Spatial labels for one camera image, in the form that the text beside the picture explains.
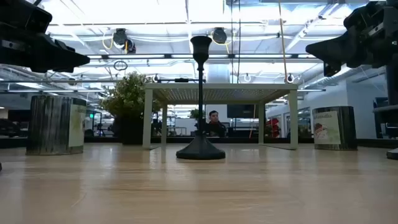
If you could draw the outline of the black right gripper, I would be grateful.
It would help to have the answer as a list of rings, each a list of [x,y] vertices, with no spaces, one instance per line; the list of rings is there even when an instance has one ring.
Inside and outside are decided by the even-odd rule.
[[[323,61],[323,75],[332,77],[342,63],[350,67],[378,63],[379,51],[386,38],[387,2],[370,1],[356,8],[344,19],[347,31],[334,39],[309,44],[305,51]]]

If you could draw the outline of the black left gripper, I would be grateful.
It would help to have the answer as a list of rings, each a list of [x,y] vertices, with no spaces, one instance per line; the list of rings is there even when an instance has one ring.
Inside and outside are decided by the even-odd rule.
[[[73,73],[90,58],[45,33],[52,15],[40,5],[42,1],[0,0],[0,63],[33,72]]]

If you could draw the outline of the labelled candle tin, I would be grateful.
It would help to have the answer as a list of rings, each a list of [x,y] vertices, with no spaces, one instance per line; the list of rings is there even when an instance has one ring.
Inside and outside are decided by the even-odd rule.
[[[67,96],[33,96],[25,153],[30,156],[83,153],[85,116],[85,100]]]
[[[312,115],[315,149],[358,150],[352,106],[315,108]]]

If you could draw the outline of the small green potted plant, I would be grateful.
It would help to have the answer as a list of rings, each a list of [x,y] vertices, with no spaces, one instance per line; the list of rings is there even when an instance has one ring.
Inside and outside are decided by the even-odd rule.
[[[145,87],[152,79],[132,72],[105,92],[100,105],[113,117],[112,132],[125,145],[141,145],[144,128]]]

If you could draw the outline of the red background object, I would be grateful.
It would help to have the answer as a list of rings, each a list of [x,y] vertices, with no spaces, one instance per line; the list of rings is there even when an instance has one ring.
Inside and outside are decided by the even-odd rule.
[[[279,120],[277,118],[271,118],[266,121],[264,135],[269,138],[278,138],[280,136]]]

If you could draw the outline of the black background screen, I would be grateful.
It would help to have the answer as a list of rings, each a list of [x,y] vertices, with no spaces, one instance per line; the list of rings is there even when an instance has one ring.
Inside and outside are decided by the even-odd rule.
[[[228,105],[228,118],[258,118],[258,108],[256,105]]]

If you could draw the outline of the person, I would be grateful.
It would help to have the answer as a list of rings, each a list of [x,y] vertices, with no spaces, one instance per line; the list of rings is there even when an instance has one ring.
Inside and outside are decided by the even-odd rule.
[[[205,133],[211,137],[223,138],[226,136],[226,126],[219,121],[218,112],[209,112],[209,123],[205,125]]]

